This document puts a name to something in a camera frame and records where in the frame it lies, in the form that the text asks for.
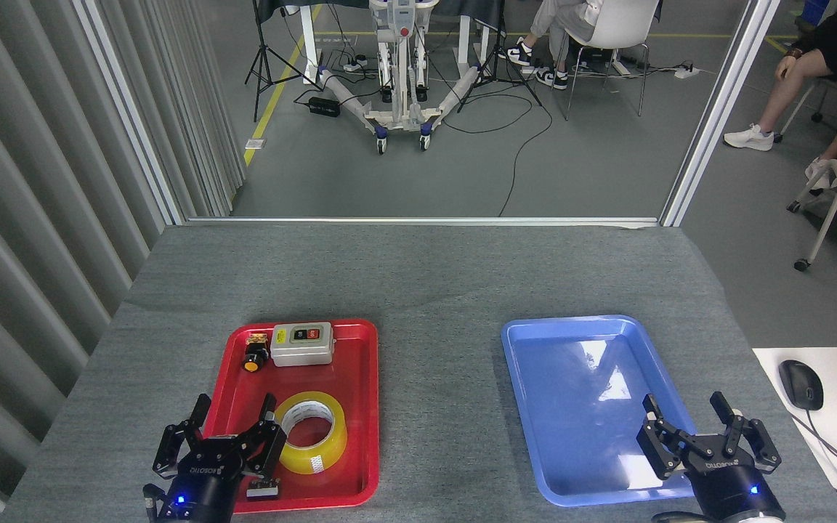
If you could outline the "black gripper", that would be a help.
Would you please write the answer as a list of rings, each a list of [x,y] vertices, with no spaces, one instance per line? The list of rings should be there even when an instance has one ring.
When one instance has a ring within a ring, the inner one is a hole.
[[[710,399],[711,407],[725,425],[723,436],[693,436],[668,423],[654,394],[642,400],[645,415],[636,436],[642,453],[655,476],[668,479],[683,464],[695,500],[703,516],[717,522],[743,522],[749,519],[784,521],[786,511],[768,486],[762,472],[771,474],[782,463],[763,421],[746,418],[732,408],[720,391]],[[753,451],[740,449],[740,438]],[[697,452],[697,442],[701,451]]]
[[[229,522],[243,474],[273,480],[288,440],[275,414],[276,403],[275,394],[266,393],[258,421],[239,436],[202,437],[211,406],[204,393],[189,418],[166,425],[153,472],[172,483],[167,491],[155,489],[155,520]],[[183,441],[190,452],[178,461]]]

